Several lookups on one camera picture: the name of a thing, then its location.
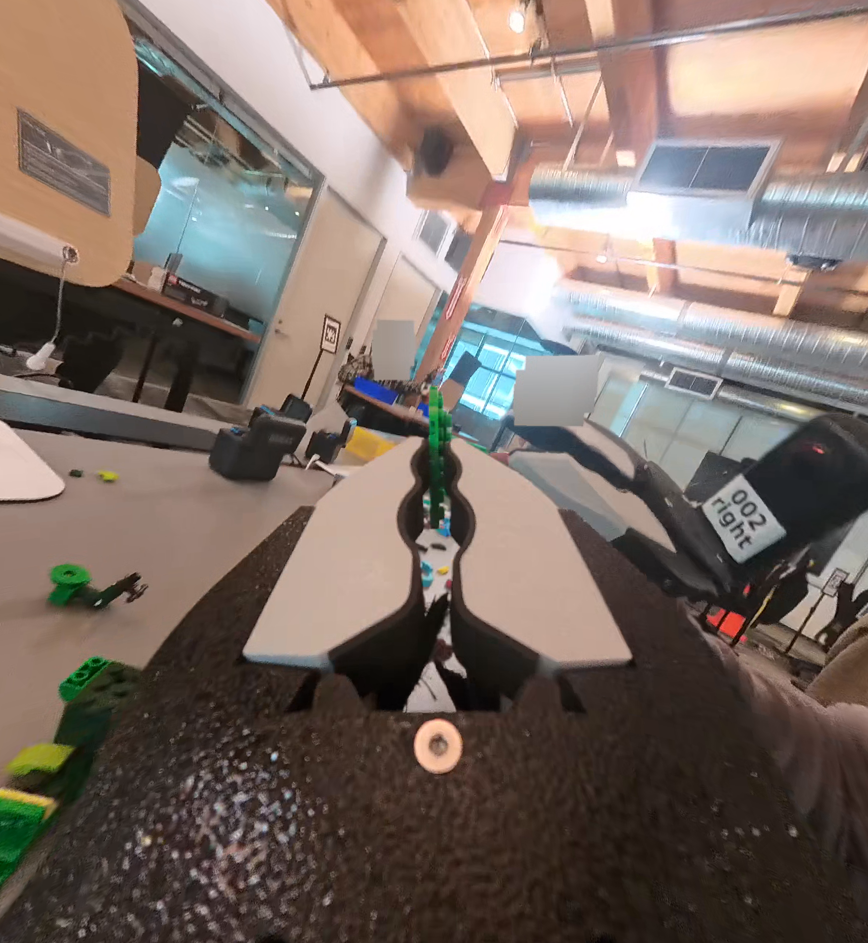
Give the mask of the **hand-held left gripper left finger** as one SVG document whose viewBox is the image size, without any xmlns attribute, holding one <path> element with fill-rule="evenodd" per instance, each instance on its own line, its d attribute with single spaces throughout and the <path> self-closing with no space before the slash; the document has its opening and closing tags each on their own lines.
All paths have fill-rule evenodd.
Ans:
<svg viewBox="0 0 868 943">
<path fill-rule="evenodd" d="M 251 662 L 342 670 L 353 644 L 423 604 L 427 441 L 405 439 L 338 481 L 290 554 L 242 654 Z"/>
</svg>

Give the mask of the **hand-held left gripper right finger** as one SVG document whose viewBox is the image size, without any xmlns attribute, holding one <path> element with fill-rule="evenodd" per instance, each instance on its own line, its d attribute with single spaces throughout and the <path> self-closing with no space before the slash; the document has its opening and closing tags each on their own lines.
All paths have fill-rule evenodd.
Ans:
<svg viewBox="0 0 868 943">
<path fill-rule="evenodd" d="M 449 445 L 451 642 L 470 677 L 556 677 L 632 652 L 556 504 L 468 442 Z"/>
</svg>

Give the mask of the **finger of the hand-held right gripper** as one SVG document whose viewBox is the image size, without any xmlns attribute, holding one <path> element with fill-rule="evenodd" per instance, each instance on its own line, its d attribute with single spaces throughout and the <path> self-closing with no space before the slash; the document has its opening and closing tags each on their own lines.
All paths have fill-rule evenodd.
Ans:
<svg viewBox="0 0 868 943">
<path fill-rule="evenodd" d="M 521 445 L 507 457 L 560 509 L 598 533 L 664 533 L 666 513 L 646 460 L 604 427 L 530 425 L 511 419 Z"/>
</svg>

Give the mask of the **green lego leaf piece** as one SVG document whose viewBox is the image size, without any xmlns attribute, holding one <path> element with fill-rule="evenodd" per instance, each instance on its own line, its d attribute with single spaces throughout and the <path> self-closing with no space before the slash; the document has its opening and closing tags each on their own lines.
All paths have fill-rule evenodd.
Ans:
<svg viewBox="0 0 868 943">
<path fill-rule="evenodd" d="M 451 441 L 451 414 L 444 405 L 440 388 L 432 385 L 428 391 L 428 495 L 429 521 L 439 530 L 444 520 L 446 497 L 446 451 Z"/>
</svg>

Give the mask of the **person's right forearm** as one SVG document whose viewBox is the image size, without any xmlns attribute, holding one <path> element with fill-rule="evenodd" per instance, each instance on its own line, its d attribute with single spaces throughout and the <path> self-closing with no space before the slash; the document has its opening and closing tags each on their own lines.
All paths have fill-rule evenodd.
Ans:
<svg viewBox="0 0 868 943">
<path fill-rule="evenodd" d="M 805 689 L 779 682 L 696 628 L 749 705 L 756 736 L 817 841 L 846 866 L 868 919 L 868 615 Z"/>
</svg>

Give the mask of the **yellow lego set box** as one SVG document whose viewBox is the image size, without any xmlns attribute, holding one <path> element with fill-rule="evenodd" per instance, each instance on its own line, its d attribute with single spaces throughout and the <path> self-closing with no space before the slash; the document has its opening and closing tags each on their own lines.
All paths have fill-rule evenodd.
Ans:
<svg viewBox="0 0 868 943">
<path fill-rule="evenodd" d="M 397 447 L 401 441 L 392 440 L 374 430 L 354 426 L 348 437 L 344 452 L 357 462 L 366 464 Z"/>
</svg>

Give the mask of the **green round lego assembly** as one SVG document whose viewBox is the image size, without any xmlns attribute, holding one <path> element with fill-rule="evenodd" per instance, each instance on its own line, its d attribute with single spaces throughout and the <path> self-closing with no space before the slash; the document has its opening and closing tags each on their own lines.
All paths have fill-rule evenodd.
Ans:
<svg viewBox="0 0 868 943">
<path fill-rule="evenodd" d="M 110 585 L 98 588 L 91 583 L 90 573 L 83 567 L 65 563 L 54 566 L 49 573 L 51 590 L 47 602 L 53 607 L 86 607 L 102 611 L 124 599 L 139 599 L 148 589 L 137 572 L 130 573 Z"/>
</svg>

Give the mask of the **black lego set box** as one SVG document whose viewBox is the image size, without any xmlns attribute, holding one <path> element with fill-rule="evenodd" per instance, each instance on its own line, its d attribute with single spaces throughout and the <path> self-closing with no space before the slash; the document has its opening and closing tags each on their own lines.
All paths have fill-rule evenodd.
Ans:
<svg viewBox="0 0 868 943">
<path fill-rule="evenodd" d="M 228 309 L 228 300 L 209 289 L 204 289 L 176 273 L 168 272 L 162 293 L 183 305 L 196 308 L 222 318 Z"/>
</svg>

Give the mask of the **green lego build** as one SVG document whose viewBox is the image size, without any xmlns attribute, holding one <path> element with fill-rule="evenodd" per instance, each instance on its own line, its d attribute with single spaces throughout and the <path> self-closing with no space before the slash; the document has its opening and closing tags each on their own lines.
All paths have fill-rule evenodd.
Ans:
<svg viewBox="0 0 868 943">
<path fill-rule="evenodd" d="M 88 658 L 58 685 L 62 712 L 52 740 L 22 749 L 0 787 L 0 889 L 86 787 L 94 762 L 142 671 Z"/>
</svg>

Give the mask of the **printed tag sign stand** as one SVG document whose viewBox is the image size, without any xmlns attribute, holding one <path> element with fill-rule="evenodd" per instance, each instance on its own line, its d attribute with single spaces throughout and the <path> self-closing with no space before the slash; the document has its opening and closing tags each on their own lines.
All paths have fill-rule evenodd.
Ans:
<svg viewBox="0 0 868 943">
<path fill-rule="evenodd" d="M 341 331 L 342 325 L 339 320 L 329 314 L 323 316 L 319 350 L 301 394 L 301 399 L 312 409 L 315 409 L 316 401 L 320 396 L 319 390 L 315 389 L 313 385 L 321 370 L 321 363 L 323 360 L 330 366 L 334 363 L 340 344 Z"/>
<path fill-rule="evenodd" d="M 829 578 L 819 589 L 817 598 L 815 599 L 813 605 L 809 608 L 800 626 L 794 631 L 789 642 L 786 643 L 783 649 L 784 655 L 788 655 L 796 645 L 799 638 L 804 635 L 806 626 L 817 612 L 817 608 L 820 607 L 820 604 L 828 597 L 834 598 L 838 594 L 839 589 L 847 584 L 849 575 L 849 572 L 844 571 L 841 568 L 834 568 Z"/>
</svg>

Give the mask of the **wooden office table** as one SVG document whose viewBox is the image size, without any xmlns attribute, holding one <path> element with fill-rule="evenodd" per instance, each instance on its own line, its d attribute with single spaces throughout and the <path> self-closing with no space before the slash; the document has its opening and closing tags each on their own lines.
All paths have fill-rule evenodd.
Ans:
<svg viewBox="0 0 868 943">
<path fill-rule="evenodd" d="M 228 321 L 224 317 L 211 314 L 192 305 L 184 304 L 178 300 L 169 298 L 167 295 L 159 291 L 148 289 L 134 281 L 123 278 L 110 285 L 109 288 L 120 290 L 124 294 L 132 296 L 150 305 L 162 307 L 174 313 L 181 319 L 189 320 L 198 324 L 204 324 L 207 327 L 213 328 L 229 336 L 238 337 L 241 340 L 253 345 L 258 345 L 260 343 L 259 336 L 252 333 L 250 330 L 239 326 L 238 324 Z"/>
</svg>

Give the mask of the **ceiling air vent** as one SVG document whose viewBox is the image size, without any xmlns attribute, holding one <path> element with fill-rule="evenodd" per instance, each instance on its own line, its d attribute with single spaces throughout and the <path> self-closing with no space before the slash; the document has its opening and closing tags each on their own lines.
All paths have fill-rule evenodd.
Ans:
<svg viewBox="0 0 868 943">
<path fill-rule="evenodd" d="M 757 195 L 781 151 L 781 139 L 657 139 L 631 185 L 666 196 Z"/>
</svg>

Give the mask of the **wood-look desk lamp white base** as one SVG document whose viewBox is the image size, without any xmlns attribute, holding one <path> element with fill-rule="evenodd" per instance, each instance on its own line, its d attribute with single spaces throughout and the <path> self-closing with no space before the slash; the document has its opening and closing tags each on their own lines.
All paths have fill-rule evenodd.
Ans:
<svg viewBox="0 0 868 943">
<path fill-rule="evenodd" d="M 139 82 L 121 6 L 0 1 L 0 258 L 101 288 L 133 254 Z"/>
</svg>

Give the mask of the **silver air duct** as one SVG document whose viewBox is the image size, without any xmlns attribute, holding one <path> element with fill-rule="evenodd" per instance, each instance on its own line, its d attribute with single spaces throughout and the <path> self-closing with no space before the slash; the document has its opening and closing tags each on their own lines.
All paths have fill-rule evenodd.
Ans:
<svg viewBox="0 0 868 943">
<path fill-rule="evenodd" d="M 575 281 L 554 298 L 598 347 L 868 413 L 868 334 Z"/>
<path fill-rule="evenodd" d="M 626 173 L 545 164 L 533 173 L 529 205 L 546 227 L 868 262 L 868 171 L 774 177 L 748 206 L 739 197 L 644 194 Z"/>
</svg>

